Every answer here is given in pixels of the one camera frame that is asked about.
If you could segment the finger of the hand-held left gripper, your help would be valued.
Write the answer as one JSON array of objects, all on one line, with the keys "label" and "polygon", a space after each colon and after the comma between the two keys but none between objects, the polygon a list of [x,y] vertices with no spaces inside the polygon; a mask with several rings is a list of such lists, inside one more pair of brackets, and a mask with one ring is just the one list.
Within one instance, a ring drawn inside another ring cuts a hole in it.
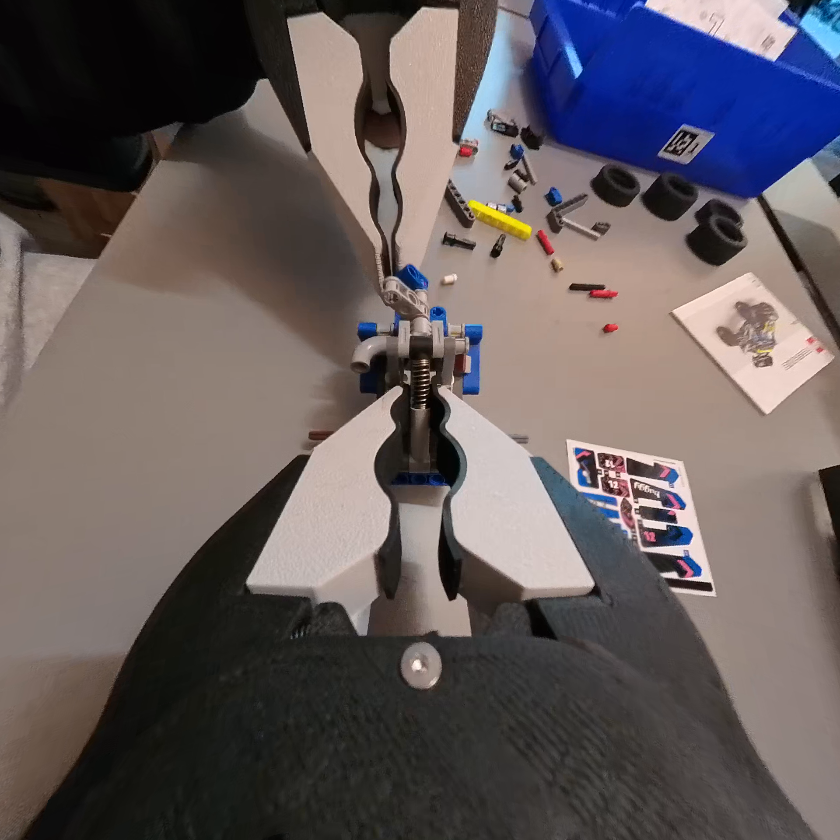
[{"label": "finger of the hand-held left gripper", "polygon": [[389,81],[402,117],[393,170],[395,269],[421,265],[455,162],[457,35],[457,8],[420,7],[390,42]]},{"label": "finger of the hand-held left gripper", "polygon": [[357,40],[323,12],[287,21],[308,127],[308,157],[322,178],[364,274],[382,284],[387,245],[371,200],[375,175],[360,143],[356,113],[364,91]]}]

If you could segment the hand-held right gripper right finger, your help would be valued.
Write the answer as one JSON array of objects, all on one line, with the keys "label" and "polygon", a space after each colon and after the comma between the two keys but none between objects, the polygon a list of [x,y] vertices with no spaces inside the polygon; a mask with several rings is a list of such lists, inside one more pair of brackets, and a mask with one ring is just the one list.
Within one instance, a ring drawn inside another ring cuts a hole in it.
[{"label": "hand-held right gripper right finger", "polygon": [[528,602],[595,583],[527,450],[448,388],[436,390],[443,501],[438,569],[453,601]]}]

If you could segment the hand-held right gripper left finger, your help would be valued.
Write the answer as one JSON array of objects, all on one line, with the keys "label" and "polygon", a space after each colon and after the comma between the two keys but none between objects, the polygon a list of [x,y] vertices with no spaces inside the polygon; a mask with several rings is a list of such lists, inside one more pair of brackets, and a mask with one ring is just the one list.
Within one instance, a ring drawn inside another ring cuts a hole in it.
[{"label": "hand-held right gripper left finger", "polygon": [[394,387],[311,452],[247,579],[255,594],[373,601],[392,505],[375,457],[395,432]]}]

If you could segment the grey and blue lego chassis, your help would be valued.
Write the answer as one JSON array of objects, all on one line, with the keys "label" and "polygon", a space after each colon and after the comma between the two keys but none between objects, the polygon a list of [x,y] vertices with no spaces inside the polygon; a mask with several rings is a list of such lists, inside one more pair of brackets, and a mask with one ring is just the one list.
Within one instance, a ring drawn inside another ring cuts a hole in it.
[{"label": "grey and blue lego chassis", "polygon": [[299,484],[336,508],[382,506],[398,487],[533,495],[539,479],[527,450],[465,399],[477,384],[480,325],[450,326],[441,308],[407,315],[385,328],[360,325],[351,367],[376,401],[321,442]]}]

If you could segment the thin grey lego liftarm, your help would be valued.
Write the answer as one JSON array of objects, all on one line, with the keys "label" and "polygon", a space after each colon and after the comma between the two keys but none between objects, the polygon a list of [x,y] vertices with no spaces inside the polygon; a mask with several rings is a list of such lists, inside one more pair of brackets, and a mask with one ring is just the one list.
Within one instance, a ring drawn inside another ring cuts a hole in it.
[{"label": "thin grey lego liftarm", "polygon": [[427,290],[425,288],[414,290],[395,276],[384,278],[381,299],[388,308],[399,315],[400,319],[427,319],[429,316]]}]

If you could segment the dark grey angled lego beam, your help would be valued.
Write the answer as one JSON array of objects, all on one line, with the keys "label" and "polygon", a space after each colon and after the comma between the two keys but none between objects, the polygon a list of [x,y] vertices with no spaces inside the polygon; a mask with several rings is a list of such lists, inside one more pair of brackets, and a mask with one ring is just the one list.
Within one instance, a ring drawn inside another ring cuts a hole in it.
[{"label": "dark grey angled lego beam", "polygon": [[447,181],[444,200],[461,227],[466,229],[473,228],[476,217],[468,202],[451,179]]}]

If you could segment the lego sticker sheet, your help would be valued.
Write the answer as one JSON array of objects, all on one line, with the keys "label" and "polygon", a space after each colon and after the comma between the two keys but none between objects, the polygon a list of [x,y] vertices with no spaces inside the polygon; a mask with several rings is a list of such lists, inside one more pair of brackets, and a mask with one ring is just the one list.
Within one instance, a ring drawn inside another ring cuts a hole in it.
[{"label": "lego sticker sheet", "polygon": [[568,438],[570,481],[677,592],[715,596],[685,464]]}]

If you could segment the yellow lego beam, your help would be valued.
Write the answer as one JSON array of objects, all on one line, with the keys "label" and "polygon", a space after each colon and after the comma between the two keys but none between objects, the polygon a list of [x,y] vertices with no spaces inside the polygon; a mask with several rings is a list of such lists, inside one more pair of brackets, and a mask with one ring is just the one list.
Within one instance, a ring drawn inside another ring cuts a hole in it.
[{"label": "yellow lego beam", "polygon": [[468,208],[474,215],[476,221],[495,228],[505,235],[513,236],[520,240],[528,240],[532,235],[530,225],[519,221],[507,213],[493,209],[476,200],[469,200]]}]

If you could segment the dark grey L-shaped lego beam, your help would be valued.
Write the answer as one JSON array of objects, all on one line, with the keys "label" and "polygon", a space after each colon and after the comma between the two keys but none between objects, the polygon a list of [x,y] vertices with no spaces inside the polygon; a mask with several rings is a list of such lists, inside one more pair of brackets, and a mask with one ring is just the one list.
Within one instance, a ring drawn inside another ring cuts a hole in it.
[{"label": "dark grey L-shaped lego beam", "polygon": [[558,234],[561,231],[564,217],[585,205],[588,198],[589,194],[584,192],[567,198],[556,204],[556,206],[552,206],[547,214],[547,222],[551,232]]}]

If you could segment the closed lego instruction booklet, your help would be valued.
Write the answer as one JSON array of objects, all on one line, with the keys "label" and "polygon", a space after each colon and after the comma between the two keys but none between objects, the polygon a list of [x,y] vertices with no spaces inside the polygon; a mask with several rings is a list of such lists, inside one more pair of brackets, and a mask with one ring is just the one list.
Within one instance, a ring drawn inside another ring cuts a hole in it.
[{"label": "closed lego instruction booklet", "polygon": [[834,360],[826,343],[751,272],[670,314],[762,415]]}]

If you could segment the person's left hand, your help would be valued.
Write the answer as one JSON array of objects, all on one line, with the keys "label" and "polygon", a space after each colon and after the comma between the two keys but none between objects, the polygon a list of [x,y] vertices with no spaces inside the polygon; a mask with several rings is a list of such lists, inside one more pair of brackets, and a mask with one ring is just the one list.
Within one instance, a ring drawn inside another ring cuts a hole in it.
[{"label": "person's left hand", "polygon": [[372,108],[364,113],[363,139],[383,150],[399,149],[402,145],[402,128],[398,114],[379,113]]}]

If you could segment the blue plastic storage bin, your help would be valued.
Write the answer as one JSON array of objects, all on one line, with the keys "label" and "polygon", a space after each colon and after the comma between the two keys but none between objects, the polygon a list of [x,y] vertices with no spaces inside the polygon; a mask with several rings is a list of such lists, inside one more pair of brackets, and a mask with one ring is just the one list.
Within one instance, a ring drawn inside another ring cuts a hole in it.
[{"label": "blue plastic storage bin", "polygon": [[542,122],[573,149],[752,198],[838,137],[838,64],[801,30],[768,60],[642,3],[529,17]]}]

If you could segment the white paper bag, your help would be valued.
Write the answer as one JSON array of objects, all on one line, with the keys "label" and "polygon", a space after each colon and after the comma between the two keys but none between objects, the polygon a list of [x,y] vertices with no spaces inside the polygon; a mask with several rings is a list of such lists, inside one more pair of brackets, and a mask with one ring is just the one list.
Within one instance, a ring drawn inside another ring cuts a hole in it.
[{"label": "white paper bag", "polygon": [[646,1],[646,7],[708,36],[777,60],[798,31],[782,1]]}]

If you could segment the wooden panel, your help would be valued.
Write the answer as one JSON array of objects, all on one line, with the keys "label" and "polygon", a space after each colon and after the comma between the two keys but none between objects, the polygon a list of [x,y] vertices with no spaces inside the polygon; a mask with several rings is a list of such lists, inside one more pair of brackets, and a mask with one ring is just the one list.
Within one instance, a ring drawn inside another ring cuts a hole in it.
[{"label": "wooden panel", "polygon": [[180,126],[106,139],[76,131],[61,137],[59,178],[38,185],[57,206],[84,256],[99,256],[155,166],[170,152]]}]

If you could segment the black cardboard box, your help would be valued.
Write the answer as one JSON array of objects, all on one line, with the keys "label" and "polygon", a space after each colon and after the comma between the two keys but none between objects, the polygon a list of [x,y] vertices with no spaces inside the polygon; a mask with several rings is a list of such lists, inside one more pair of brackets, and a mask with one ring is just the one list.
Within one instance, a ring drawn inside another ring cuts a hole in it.
[{"label": "black cardboard box", "polygon": [[820,469],[817,473],[837,541],[839,541],[839,471],[840,466],[835,465]]}]

